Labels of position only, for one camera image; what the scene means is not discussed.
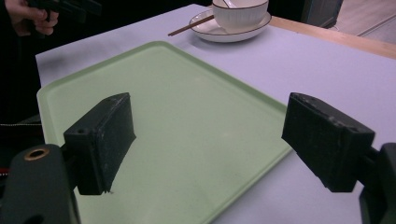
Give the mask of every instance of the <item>black mount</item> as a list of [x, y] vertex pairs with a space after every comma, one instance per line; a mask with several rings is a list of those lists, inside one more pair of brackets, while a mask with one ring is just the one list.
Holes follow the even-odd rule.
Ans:
[[357, 181], [364, 224], [396, 223], [396, 143], [378, 151], [375, 132], [323, 101], [290, 94], [282, 138], [331, 192]]
[[26, 149], [13, 158], [1, 223], [80, 223], [74, 188], [82, 195], [111, 189], [135, 140], [129, 93], [106, 98], [64, 132], [62, 147]]

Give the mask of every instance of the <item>wooden table edge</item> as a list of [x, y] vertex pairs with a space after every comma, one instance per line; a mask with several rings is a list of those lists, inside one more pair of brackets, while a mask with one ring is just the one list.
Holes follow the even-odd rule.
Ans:
[[290, 21], [275, 16], [272, 17], [270, 25], [303, 35], [311, 35], [320, 39], [345, 45], [354, 49], [360, 49], [376, 55], [396, 59], [396, 45], [390, 43], [361, 36], [344, 34], [334, 30], [328, 30], [297, 21]]

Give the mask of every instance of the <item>white bowl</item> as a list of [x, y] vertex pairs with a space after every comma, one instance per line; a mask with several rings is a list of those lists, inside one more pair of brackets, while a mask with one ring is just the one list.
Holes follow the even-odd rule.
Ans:
[[265, 17], [268, 0], [231, 0], [236, 7], [227, 7], [223, 0], [213, 0], [216, 22], [232, 32], [243, 32], [256, 27]]
[[[213, 10], [201, 12], [190, 20], [190, 24], [212, 15]], [[264, 20], [262, 20], [262, 22], [260, 22], [255, 29], [240, 33], [226, 31], [224, 28], [220, 27], [215, 20], [204, 22], [202, 24], [192, 27], [191, 29], [197, 36], [201, 37], [202, 39], [213, 42], [230, 43], [250, 39], [251, 37], [260, 34], [268, 25], [271, 18], [271, 15], [266, 12]]]

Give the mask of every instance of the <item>chopsticks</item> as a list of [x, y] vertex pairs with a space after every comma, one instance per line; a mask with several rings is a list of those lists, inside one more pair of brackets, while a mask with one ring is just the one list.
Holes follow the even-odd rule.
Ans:
[[177, 35], [177, 34], [183, 32], [183, 31], [186, 31], [186, 30], [188, 30], [188, 29], [190, 29], [190, 28], [192, 28], [192, 27], [194, 27], [194, 26], [196, 26], [196, 25], [202, 24], [202, 23], [204, 23], [204, 22], [206, 22], [206, 21], [211, 21], [211, 20], [213, 20], [213, 19], [215, 19], [215, 16], [213, 16], [213, 15], [208, 16], [208, 17], [206, 17], [206, 18], [204, 18], [204, 19], [201, 19], [200, 21], [193, 22], [193, 23], [190, 24], [190, 25], [187, 25], [187, 26], [185, 26], [185, 27], [182, 27], [182, 28], [180, 28], [180, 29], [178, 29], [178, 30], [176, 30], [176, 31], [174, 31], [174, 32], [172, 32], [172, 33], [170, 33], [169, 36]]

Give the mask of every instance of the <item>person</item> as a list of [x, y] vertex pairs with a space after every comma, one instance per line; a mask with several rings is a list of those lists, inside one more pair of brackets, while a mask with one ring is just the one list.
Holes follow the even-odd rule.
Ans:
[[21, 42], [33, 29], [52, 35], [58, 15], [29, 7], [25, 0], [0, 0], [0, 169], [21, 150], [44, 143], [40, 126], [15, 125], [38, 114], [39, 81], [29, 72], [32, 55], [24, 53]]

